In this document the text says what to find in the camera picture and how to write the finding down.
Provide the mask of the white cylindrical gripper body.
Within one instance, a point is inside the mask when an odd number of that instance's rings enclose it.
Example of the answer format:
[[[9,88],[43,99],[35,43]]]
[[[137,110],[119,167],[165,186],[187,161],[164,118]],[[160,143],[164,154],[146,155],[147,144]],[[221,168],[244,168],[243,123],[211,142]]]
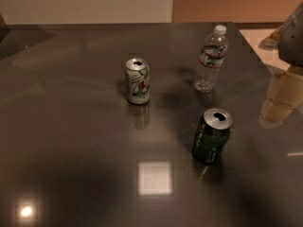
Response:
[[[282,25],[278,40],[278,56],[294,66],[303,66],[303,2]]]

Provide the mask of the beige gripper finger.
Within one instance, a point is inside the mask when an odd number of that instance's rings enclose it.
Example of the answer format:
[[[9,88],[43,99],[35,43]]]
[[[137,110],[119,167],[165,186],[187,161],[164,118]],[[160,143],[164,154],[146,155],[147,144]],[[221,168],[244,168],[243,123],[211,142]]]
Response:
[[[260,124],[281,124],[303,102],[303,68],[287,70],[270,67],[272,74],[266,99],[261,107]]]

